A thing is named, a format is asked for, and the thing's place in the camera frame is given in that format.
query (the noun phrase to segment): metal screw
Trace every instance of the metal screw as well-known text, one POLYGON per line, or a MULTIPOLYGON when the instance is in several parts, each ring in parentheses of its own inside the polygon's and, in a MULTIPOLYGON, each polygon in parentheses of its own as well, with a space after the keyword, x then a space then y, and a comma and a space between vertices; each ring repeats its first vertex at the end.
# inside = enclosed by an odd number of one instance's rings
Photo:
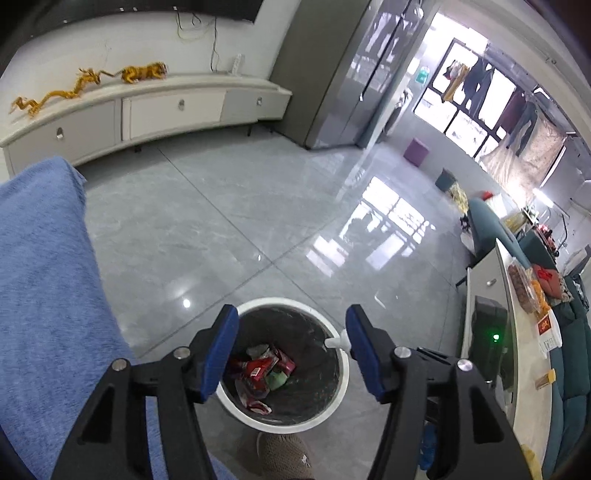
POLYGON ((174 351, 173 355, 176 359, 182 360, 183 358, 187 358, 189 355, 191 355, 191 350, 185 346, 180 346, 174 351))
POLYGON ((465 358, 460 358, 457 361, 457 367, 463 372, 469 372, 474 367, 474 364, 465 358))
POLYGON ((398 358, 408 358, 411 355, 411 351, 407 346, 397 346, 394 349, 394 355, 398 358))
POLYGON ((111 364, 111 368, 116 372, 121 372, 127 368, 127 360, 125 358, 118 358, 111 364))

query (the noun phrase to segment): refrigerator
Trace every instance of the refrigerator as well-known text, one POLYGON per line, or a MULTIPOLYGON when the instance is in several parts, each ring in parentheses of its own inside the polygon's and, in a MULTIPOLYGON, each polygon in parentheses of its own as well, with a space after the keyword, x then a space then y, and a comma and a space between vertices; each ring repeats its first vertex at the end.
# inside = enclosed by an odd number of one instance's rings
POLYGON ((275 129, 306 148, 356 144, 422 18, 421 0, 301 0, 271 73, 293 92, 275 129))

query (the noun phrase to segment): blue gripper pad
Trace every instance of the blue gripper pad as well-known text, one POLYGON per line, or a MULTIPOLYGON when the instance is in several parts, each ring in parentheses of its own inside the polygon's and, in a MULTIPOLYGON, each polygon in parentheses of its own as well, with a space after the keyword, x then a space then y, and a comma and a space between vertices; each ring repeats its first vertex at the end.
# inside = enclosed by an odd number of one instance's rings
POLYGON ((239 317, 236 307, 224 305, 211 328, 198 332, 191 342, 191 351, 205 352, 201 356, 200 392, 202 401, 212 395, 222 379, 234 341, 238 335, 239 317))
POLYGON ((392 339, 385 331, 371 325, 361 305, 351 305, 347 309, 345 327, 365 388, 376 400, 384 402, 393 386, 390 354, 395 345, 392 339))

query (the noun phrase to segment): purple storage box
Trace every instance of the purple storage box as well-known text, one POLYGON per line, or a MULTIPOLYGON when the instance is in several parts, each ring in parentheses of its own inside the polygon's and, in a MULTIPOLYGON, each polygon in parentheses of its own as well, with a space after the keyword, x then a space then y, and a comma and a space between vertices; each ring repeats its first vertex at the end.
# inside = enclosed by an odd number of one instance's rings
POLYGON ((429 149, 427 146, 416 138, 413 138, 413 141, 410 142, 406 152, 404 152, 403 157, 413 165, 420 167, 428 154, 429 149))

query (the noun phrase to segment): teal sofa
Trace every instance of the teal sofa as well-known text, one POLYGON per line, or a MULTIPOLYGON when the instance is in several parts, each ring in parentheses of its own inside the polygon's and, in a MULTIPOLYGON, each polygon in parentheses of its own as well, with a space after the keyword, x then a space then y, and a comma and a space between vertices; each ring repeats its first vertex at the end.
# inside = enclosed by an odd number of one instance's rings
MULTIPOLYGON (((553 258, 533 231, 518 242, 485 202, 473 199, 468 205, 477 260, 490 252, 499 239, 526 268, 537 264, 556 269, 553 258)), ((550 434, 542 466, 545 480, 569 457, 591 420, 591 329, 572 278, 565 277, 565 282, 574 300, 553 308, 563 346, 550 352, 557 381, 552 384, 550 434)))

